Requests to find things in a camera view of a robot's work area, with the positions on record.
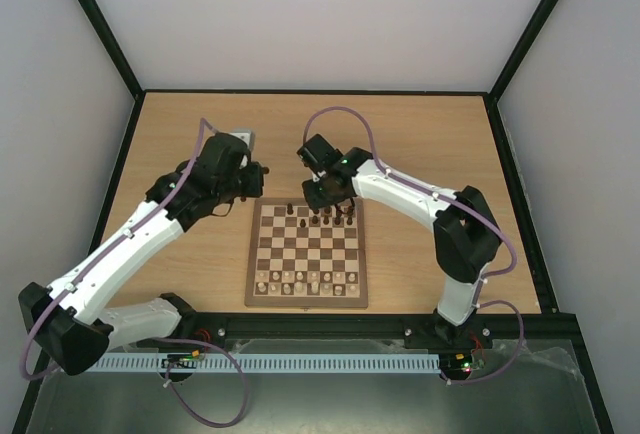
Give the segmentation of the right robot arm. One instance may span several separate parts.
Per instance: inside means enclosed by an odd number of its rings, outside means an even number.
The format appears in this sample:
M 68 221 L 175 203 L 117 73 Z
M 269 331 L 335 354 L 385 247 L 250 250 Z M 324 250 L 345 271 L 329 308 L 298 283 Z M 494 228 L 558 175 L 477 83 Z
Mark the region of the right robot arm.
M 359 197 L 398 211 L 432 232 L 445 283 L 427 331 L 447 347 L 465 344 L 471 333 L 469 320 L 478 309 L 481 275 L 501 244 L 489 227 L 464 211 L 470 202 L 495 222 L 481 193 L 471 186 L 456 192 L 403 177 L 357 147 L 345 154 L 332 146 L 301 147 L 297 155 L 312 172 L 312 178 L 302 183 L 311 209 Z

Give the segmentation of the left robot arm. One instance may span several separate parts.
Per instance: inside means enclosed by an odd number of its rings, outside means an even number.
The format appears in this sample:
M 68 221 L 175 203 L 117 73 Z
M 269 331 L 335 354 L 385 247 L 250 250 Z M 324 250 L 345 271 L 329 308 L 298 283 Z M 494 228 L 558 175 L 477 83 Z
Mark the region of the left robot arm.
M 127 221 L 84 261 L 47 286 L 25 286 L 18 302 L 28 343 L 55 367 L 77 375 L 106 352 L 172 335 L 188 310 L 163 295 L 108 308 L 120 288 L 156 253 L 220 205 L 259 198 L 268 170 L 253 160 L 250 130 L 217 132 L 196 144 L 196 156 L 160 176 Z

